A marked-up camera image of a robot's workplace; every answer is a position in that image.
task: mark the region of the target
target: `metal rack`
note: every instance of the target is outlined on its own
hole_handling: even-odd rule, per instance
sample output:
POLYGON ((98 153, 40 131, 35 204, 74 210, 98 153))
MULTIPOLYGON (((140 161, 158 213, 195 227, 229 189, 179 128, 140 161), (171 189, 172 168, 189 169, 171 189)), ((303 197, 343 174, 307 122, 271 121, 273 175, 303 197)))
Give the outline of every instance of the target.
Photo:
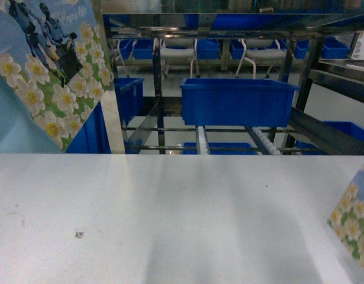
MULTIPOLYGON (((170 2, 163 1, 162 7, 167 7, 166 4, 170 2)), ((330 12, 330 9, 325 7, 324 11, 330 12)), ((352 9, 351 11, 342 9, 342 13, 339 14, 294 14, 289 9, 283 10, 284 14, 260 14, 259 12, 262 12, 260 7, 258 7, 257 14, 227 14, 227 12, 220 14, 216 12, 214 14, 190 14, 191 11, 189 11, 189 14, 139 14, 135 10, 131 11, 131 9, 120 12, 114 9, 109 11, 101 10, 105 19, 109 47, 112 45, 112 40, 120 38, 148 37, 155 40, 152 60, 155 96, 145 98, 144 109, 139 114, 145 116, 145 118, 138 128, 128 128, 127 125, 122 125, 127 153, 139 153, 140 150, 146 149, 158 150, 160 154, 165 154, 166 150, 190 149, 180 146, 165 146, 166 131, 196 131, 196 129, 164 127, 164 117, 181 116, 181 99, 163 97, 160 39, 166 37, 193 37, 218 38, 225 40, 227 43, 233 38, 287 38, 287 56, 279 74, 279 80, 282 82, 288 81, 294 60, 292 55, 296 42, 309 39, 308 55, 301 69, 300 91, 295 96, 289 127, 283 129, 270 128, 262 130, 262 132, 268 134, 270 142, 274 141, 275 133, 288 134, 285 146, 278 149, 282 154, 315 151, 294 147, 293 135, 298 133, 306 136, 328 154, 364 155, 363 143, 304 113, 312 83, 318 83, 321 86, 364 102, 364 81, 355 79, 353 75, 347 72, 351 67, 346 67, 346 64, 358 65, 358 62, 353 60, 320 61, 320 53, 325 37, 364 30, 364 9, 362 12, 360 9, 352 9), (186 16, 193 17, 196 20, 195 24, 187 25, 186 16), (236 22, 230 27, 225 25, 218 27, 218 19, 231 17, 234 19, 241 18, 242 21, 236 22), (250 22, 257 22, 257 24, 252 26, 250 22), (354 95, 355 89, 359 90, 357 95, 354 95), (126 133, 128 130, 134 130, 130 137, 126 133), (153 131, 158 134, 158 145, 145 146, 145 142, 153 131)), ((222 53, 228 54, 228 48, 227 44, 223 45, 222 53)), ((113 68, 116 70, 116 61, 113 60, 112 62, 113 68)), ((228 58, 223 57, 215 64, 220 64, 222 69, 226 69, 228 58)), ((355 72, 360 75, 357 78, 364 78, 362 72, 364 73, 362 70, 355 72)), ((231 132, 233 130, 205 129, 205 131, 231 132)), ((257 145, 255 148, 246 150, 271 154, 265 144, 260 143, 260 140, 257 139, 253 129, 245 127, 243 130, 234 132, 237 131, 250 134, 257 145)))

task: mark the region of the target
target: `floor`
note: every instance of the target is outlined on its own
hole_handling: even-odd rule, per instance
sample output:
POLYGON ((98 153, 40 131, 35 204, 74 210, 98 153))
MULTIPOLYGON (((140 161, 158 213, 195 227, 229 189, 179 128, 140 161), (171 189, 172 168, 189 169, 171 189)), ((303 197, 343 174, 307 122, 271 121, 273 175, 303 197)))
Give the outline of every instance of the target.
MULTIPOLYGON (((151 67, 127 67, 131 77, 145 78, 144 80, 144 96, 154 96, 154 81, 151 67)), ((265 69, 257 72, 257 78, 264 78, 265 69)), ((201 66, 201 78, 234 78, 235 68, 230 68, 228 71, 223 72, 219 68, 213 66, 201 66)), ((118 76, 125 76, 122 67, 118 68, 118 76)), ((168 77, 162 82, 162 95, 163 96, 181 96, 180 82, 182 79, 189 77, 190 71, 187 66, 171 66, 168 77)), ((290 74, 289 83, 298 85, 299 70, 293 70, 290 74)), ((241 70, 240 78, 251 79, 251 70, 244 67, 241 70)), ((274 68, 271 73, 271 79, 278 80, 278 69, 274 68)), ((333 120, 333 121, 352 121, 364 127, 364 104, 349 99, 343 95, 330 91, 321 86, 313 85, 310 97, 307 102, 305 112, 319 120, 333 120)), ((129 124, 130 127, 137 127, 140 125, 144 117, 135 117, 129 124)), ((166 117, 164 120, 165 127, 186 128, 182 118, 166 117)), ((250 136, 246 133, 207 133, 209 142, 243 142, 253 143, 250 136)), ((285 134, 277 134, 275 137, 275 145, 280 147, 284 141, 285 134)), ((185 142, 195 141, 194 132, 166 132, 165 144, 166 146, 176 146, 185 142)), ((158 145, 157 133, 153 132, 147 143, 147 146, 158 145)), ((158 154, 156 150, 142 150, 141 154, 158 154)))

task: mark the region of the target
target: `gray chair seat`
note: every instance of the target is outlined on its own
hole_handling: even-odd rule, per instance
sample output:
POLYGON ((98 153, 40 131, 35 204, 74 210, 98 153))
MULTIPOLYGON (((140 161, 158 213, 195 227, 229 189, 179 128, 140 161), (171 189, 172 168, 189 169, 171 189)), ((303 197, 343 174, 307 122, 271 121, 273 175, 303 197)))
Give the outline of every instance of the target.
POLYGON ((193 49, 168 49, 164 48, 160 50, 162 59, 191 59, 195 56, 193 49))
POLYGON ((282 59, 286 57, 286 53, 277 49, 247 50, 246 56, 252 59, 282 59))

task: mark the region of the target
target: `cardboard sign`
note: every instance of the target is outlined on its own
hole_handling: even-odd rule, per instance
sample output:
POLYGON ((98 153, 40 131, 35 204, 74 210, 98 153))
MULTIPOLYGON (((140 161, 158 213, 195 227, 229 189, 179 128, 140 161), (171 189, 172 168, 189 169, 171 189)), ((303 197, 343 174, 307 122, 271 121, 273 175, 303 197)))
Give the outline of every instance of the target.
POLYGON ((113 80, 90 2, 0 1, 0 74, 65 151, 113 80))

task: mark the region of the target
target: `small sticker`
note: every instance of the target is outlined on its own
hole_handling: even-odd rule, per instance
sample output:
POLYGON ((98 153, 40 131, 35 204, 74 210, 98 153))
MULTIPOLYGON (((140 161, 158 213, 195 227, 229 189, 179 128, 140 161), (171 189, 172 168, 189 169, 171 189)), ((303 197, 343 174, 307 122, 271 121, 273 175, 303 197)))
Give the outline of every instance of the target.
POLYGON ((83 238, 86 235, 86 229, 76 229, 76 238, 83 238))

